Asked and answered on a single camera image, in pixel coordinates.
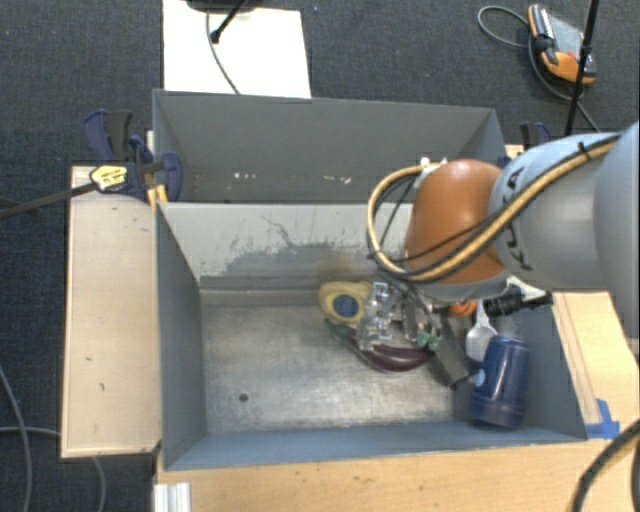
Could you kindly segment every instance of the blue clamp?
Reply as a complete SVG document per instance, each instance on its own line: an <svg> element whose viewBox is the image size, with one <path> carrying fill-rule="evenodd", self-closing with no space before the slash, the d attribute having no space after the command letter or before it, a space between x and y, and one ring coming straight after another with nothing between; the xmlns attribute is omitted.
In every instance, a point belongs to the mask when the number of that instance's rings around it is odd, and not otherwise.
<svg viewBox="0 0 640 512"><path fill-rule="evenodd" d="M106 110L97 110L89 114L83 122L85 141L99 162L119 164L121 176L124 176L122 167L126 168L125 186L99 186L97 189L103 193L125 194L146 201L147 190L152 185L146 183L144 177L152 174L156 185L163 184L166 187L169 201L177 201L183 177L178 155L174 152L165 153L160 162L154 162L153 153L142 137L129 137L131 118L132 113L128 111L109 113Z"/></svg>

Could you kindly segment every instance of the blue tape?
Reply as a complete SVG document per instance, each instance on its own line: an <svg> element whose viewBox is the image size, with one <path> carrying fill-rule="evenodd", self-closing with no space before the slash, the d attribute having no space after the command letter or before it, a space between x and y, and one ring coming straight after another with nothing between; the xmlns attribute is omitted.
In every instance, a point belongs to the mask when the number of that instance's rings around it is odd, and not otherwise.
<svg viewBox="0 0 640 512"><path fill-rule="evenodd" d="M585 425L589 439L613 439L620 433L620 422L613 421L607 402L596 398L600 409L601 423Z"/></svg>

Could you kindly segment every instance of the white paper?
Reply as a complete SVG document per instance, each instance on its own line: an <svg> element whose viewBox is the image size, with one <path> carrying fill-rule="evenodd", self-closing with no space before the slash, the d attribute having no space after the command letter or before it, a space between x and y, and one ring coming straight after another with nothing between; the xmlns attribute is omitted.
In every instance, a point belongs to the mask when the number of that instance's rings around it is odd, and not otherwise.
<svg viewBox="0 0 640 512"><path fill-rule="evenodd" d="M224 14L210 15L210 29ZM233 93L209 47L206 14L183 0L164 0L164 87ZM216 45L218 58L242 94L310 98L302 20L297 11L254 9L238 14Z"/></svg>

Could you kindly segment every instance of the gray carpet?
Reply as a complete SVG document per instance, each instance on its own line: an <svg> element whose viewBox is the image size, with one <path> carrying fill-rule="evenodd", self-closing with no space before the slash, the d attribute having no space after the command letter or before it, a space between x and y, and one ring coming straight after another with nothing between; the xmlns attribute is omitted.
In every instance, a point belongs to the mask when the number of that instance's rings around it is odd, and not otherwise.
<svg viewBox="0 0 640 512"><path fill-rule="evenodd" d="M518 125L543 121L554 135L567 105L536 82L527 54L476 26L484 2L458 0L265 0L303 12L312 93L317 97L493 107L508 142ZM548 2L582 24L588 2ZM527 2L501 5L525 12ZM638 116L640 4L602 2L594 38L599 76L584 105L603 129ZM97 109L135 113L132 133L151 126L150 91L162 85L160 0L4 0L0 3L0 196L27 201L63 189L72 162L91 158L80 123ZM524 41L517 22L488 18ZM580 118L578 131L586 124ZM0 221L0 365L27 424L60 423L65 298L64 204L38 217ZM14 425L0 391L0 426ZM56 444L34 438L31 510L92 510L90 465L60 463ZM107 510L150 507L149 457L104 461ZM19 438L0 438L0 510L22 510Z"/></svg>

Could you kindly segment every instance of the cable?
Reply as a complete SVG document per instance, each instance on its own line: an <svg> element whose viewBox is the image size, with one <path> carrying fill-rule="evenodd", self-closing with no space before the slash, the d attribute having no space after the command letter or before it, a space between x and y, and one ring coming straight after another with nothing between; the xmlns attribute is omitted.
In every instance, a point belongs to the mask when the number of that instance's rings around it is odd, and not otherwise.
<svg viewBox="0 0 640 512"><path fill-rule="evenodd" d="M25 430L30 434L40 434L55 438L60 437L60 432L49 430L48 428L25 427ZM20 433L20 427L0 427L0 434L17 433ZM98 479L100 480L100 502L98 504L97 512L103 512L105 503L107 501L107 477L104 474L102 464L100 464L100 461L96 457L91 457L91 462L93 462L93 465L96 468L96 472L98 473Z"/></svg>
<svg viewBox="0 0 640 512"><path fill-rule="evenodd" d="M531 67L533 68L533 71L536 75L536 77L538 78L538 80L540 80L540 82L542 83L542 85L545 87L545 89L547 89L547 91L549 91L551 94L553 94L554 96L561 98L565 101L571 101L572 100L572 96L570 95L566 95L561 93L560 91L556 90L554 87L552 87L551 85L549 85L548 81L544 78L544 76L542 76L542 74L540 73L540 70L538 69L538 65L536 64L535 61L535 56L533 53L533 43L534 43L534 39L533 37L529 38L529 44L519 44L519 43L515 43L513 41L509 41L507 39L504 39L496 34L494 34L484 23L484 21L482 20L482 15L485 12L489 12L489 11L498 11L498 12L504 12L506 14L509 14L510 16L512 16L513 18L517 19L520 23L522 23L523 25L525 25L527 27L527 30L529 30L529 23L527 22L527 20L525 18L523 18L522 16L520 16L518 13L516 13L515 11L512 11L511 9L508 9L506 7L501 7L499 5L488 5L486 7L483 7L482 9L480 9L478 11L478 15L476 17L477 22L478 22L478 26L480 27L480 30L482 30L487 36L489 36L491 39L498 41L499 43L502 43L506 46L510 46L512 48L518 48L518 49L523 49L523 50L528 50L529 53L529 60L531 62ZM583 99L584 98L584 92L580 95L579 99ZM587 113L587 111L585 110L584 106L578 102L577 104L578 110L580 110L580 113L582 114L582 116L584 117L584 119L587 121L587 123L589 123L589 126L596 132L599 132L600 129L598 128L598 126L594 123L593 119L591 118L591 116L589 116L589 114Z"/></svg>
<svg viewBox="0 0 640 512"><path fill-rule="evenodd" d="M591 485L595 482L598 475L602 472L608 462L610 462L613 457L618 454L623 448L625 448L629 443L632 443L634 440L640 438L640 419L636 420L631 424L626 430L618 434L618 436L604 449L604 451L598 455L596 460L587 468L587 470L580 477L580 481L578 482L578 488L576 489L576 493L573 497L573 503L571 505L571 512L580 512L584 505L584 501L587 497L587 493L591 488ZM634 467L634 475L637 478L638 471ZM636 511L639 510L637 501L634 501L634 508Z"/></svg>
<svg viewBox="0 0 640 512"><path fill-rule="evenodd" d="M477 224L474 224L470 228L463 229L462 231L458 231L455 235L451 235L449 238L445 238L444 240L442 240L441 242L438 242L433 247L429 247L424 251L420 251L419 253L412 254L411 256L406 256L404 258L391 258L391 261L393 261L394 263L407 263L409 261L417 260L418 258L422 258L427 254L431 254L432 252L437 251L441 247L444 247L445 245L457 240L461 236L468 235L473 230L478 229L481 225L482 225L482 222L478 222Z"/></svg>
<svg viewBox="0 0 640 512"><path fill-rule="evenodd" d="M495 41L498 41L499 43L505 44L507 46L511 46L512 48L525 49L527 47L526 44L519 44L519 43L515 43L513 41L509 41L507 39L503 39L502 37L497 36L496 34L494 34L491 30L489 30L487 28L487 26L482 21L482 15L485 12L489 12L489 11L499 11L499 12L507 13L510 16L513 16L515 19L517 19L525 27L527 27L527 31L529 31L529 23L527 22L527 20L525 20L517 12L512 11L511 9L507 9L506 7L501 7L499 5L487 5L486 7L483 7L482 9L480 9L478 11L478 16L476 18L477 21L478 21L478 26L480 27L480 30L482 30L485 34L487 34L491 39L494 39Z"/></svg>
<svg viewBox="0 0 640 512"><path fill-rule="evenodd" d="M227 25L229 25L229 23L231 23L233 21L233 18L236 17L236 14L238 14L238 11L240 11L240 9L242 9L242 6L246 3L247 0L240 0L234 7L233 9L231 9L231 12L229 14L227 14L227 17L222 21L222 23L220 24L220 26L214 30L213 32L210 33L209 38L211 39L211 41L213 43L219 43L220 42L220 37L222 37L222 32L224 32L224 29L227 28Z"/></svg>
<svg viewBox="0 0 640 512"><path fill-rule="evenodd" d="M579 150L561 160L553 167L540 174L526 188L520 190L512 199L485 219L476 232L435 263L416 270L407 271L395 265L382 251L375 233L375 204L383 191L392 183L406 176L418 175L424 166L408 167L396 171L384 178L374 189L367 203L367 240L370 254L378 266L386 272L404 280L422 283L444 279L469 264L488 247L502 230L513 221L547 186L569 174L591 159L606 154L617 140L618 136L608 137L598 141L590 147L580 146Z"/></svg>
<svg viewBox="0 0 640 512"><path fill-rule="evenodd" d="M19 433L22 437L22 444L24 446L24 457L26 464L26 473L27 473L27 483L25 489L25 497L24 504L22 510L24 512L28 512L31 506L31 497L33 494L33 460L31 457L31 443L29 442L28 433L40 434L40 435L48 435L52 437L60 437L60 434L55 430L49 430L46 428L37 428L37 427L27 427L24 423L24 417L22 416L22 411L20 410L20 406L18 405L18 401L16 400L15 395L13 394L13 390L9 385L9 380L7 379L4 370L2 369L2 365L0 365L0 381L2 381L2 386L9 398L9 403L11 404L11 408L13 409L13 413L18 422L17 427L0 427L0 434L17 434ZM96 467L96 471L98 472L98 478L100 479L100 503L98 505L98 512L103 512L104 505L107 500L107 479L104 474L104 470L102 469L102 465L100 461L95 457L91 457L93 464Z"/></svg>
<svg viewBox="0 0 640 512"><path fill-rule="evenodd" d="M18 405L18 401L16 400L16 397L13 394L13 390L9 385L9 381L7 380L7 376L2 369L2 365L0 365L0 380L2 381L4 390L7 393L7 397L9 398L9 403L11 404L11 408L13 409L13 414L15 415L16 421L18 422L17 428L20 432L20 436L22 437L22 446L24 447L24 460L26 463L27 473L27 483L24 491L24 506L22 507L22 510L24 512L28 512L29 506L31 505L31 494L33 492L33 460L31 459L31 444L29 443L27 427L24 424L24 417L22 416L22 412L20 411L20 406Z"/></svg>
<svg viewBox="0 0 640 512"><path fill-rule="evenodd" d="M231 77L227 74L227 71L224 69L224 66L222 65L222 62L220 62L220 59L218 57L218 52L216 52L216 48L215 45L216 43L214 43L211 40L211 28L209 26L209 16L210 14L207 12L205 14L205 28L207 31L207 41L209 42L209 48L211 48L211 53L213 55L213 58L216 61L216 64L218 65L218 69L220 69L220 72L222 73L222 76L224 77L224 79L227 81L227 83L229 84L229 86L231 87L231 89L233 89L233 92L236 94L241 94L240 91L238 90L238 88L236 87L236 84L233 83L233 80L231 80Z"/></svg>
<svg viewBox="0 0 640 512"><path fill-rule="evenodd" d="M55 194L50 194L39 199L34 199L33 201L29 201L27 203L18 203L15 206L11 206L10 208L0 210L0 220L8 219L9 217L13 217L21 213L31 213L34 210L42 208L43 206L49 206L51 204L57 203L58 201L65 201L73 197L78 197L82 194L93 192L95 189L96 186L92 182L85 185L80 185L79 187L63 190L62 192L56 192Z"/></svg>
<svg viewBox="0 0 640 512"><path fill-rule="evenodd" d="M556 98L560 98L564 101L571 101L572 97L568 94L563 94L560 91L558 91L556 88L552 87L549 82L547 81L547 79L542 76L542 73L540 73L540 70L538 69L538 65L536 64L536 58L535 55L533 53L533 38L530 39L529 41L529 45L528 45L528 54L529 54L529 62L531 62L531 67L533 68L533 71L536 75L536 77L538 78L538 80L540 81L540 83L544 86L544 88L549 91L551 94L553 94ZM579 99L584 99L584 91L582 92L582 94L580 95ZM578 110L580 110L580 113L582 114L582 116L585 118L585 120L587 121L587 123L589 123L589 126L591 126L591 128L596 131L599 132L600 129L598 128L598 126L593 122L593 119L591 118L591 116L587 113L587 111L585 110L584 106L582 105L582 103L578 102Z"/></svg>
<svg viewBox="0 0 640 512"><path fill-rule="evenodd" d="M380 237L380 247L382 247L382 244L384 244L384 239L387 237L387 233L389 232L389 229L391 228L391 224L393 223L393 219L395 219L396 214L398 213L398 210L400 209L400 206L402 205L404 200L409 195L409 192L411 192L411 189L412 189L413 184L415 183L415 181L416 181L416 177L415 176L410 176L409 179L407 180L407 182L408 182L407 183L407 187L402 192L402 195L400 196L400 198L396 201L396 204L393 207L393 211L391 212L391 216L389 217L387 225L385 226L384 231L382 232L382 236Z"/></svg>

